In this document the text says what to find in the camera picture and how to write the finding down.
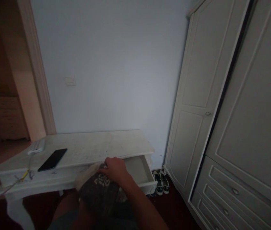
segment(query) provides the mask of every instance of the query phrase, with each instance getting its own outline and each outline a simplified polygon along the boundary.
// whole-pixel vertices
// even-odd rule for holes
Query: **black phone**
[[[53,169],[59,163],[63,155],[66,153],[67,149],[58,149],[54,151],[50,157],[42,164],[42,166],[37,170],[38,172]]]

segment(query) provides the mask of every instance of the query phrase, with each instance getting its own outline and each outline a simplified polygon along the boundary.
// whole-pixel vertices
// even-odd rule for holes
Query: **hand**
[[[131,175],[127,172],[125,162],[117,157],[109,158],[105,160],[107,169],[99,169],[98,173],[105,174],[110,180],[117,183],[120,187],[126,186],[131,181],[133,181]]]

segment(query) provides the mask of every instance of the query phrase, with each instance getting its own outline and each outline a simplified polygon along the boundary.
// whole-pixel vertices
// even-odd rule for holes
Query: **wardrobe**
[[[271,229],[271,0],[188,16],[164,169],[202,229]]]

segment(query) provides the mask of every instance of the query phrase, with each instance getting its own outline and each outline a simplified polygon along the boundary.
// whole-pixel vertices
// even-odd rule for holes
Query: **charging cable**
[[[28,162],[28,169],[25,172],[25,174],[20,179],[17,179],[12,185],[10,185],[2,194],[0,194],[0,197],[3,196],[4,194],[6,194],[11,188],[13,188],[14,185],[21,184],[28,174],[29,174],[30,180],[33,179],[34,175],[32,175],[31,171],[30,171],[30,162],[31,162],[31,158],[33,155],[34,155],[34,153],[30,154],[30,158],[29,158],[29,162]]]

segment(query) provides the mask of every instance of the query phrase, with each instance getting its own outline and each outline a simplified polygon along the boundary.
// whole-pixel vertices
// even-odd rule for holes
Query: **power strip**
[[[44,148],[45,148],[45,138],[33,142],[30,145],[30,150],[28,151],[27,154],[31,155],[34,153],[42,152],[44,150]]]

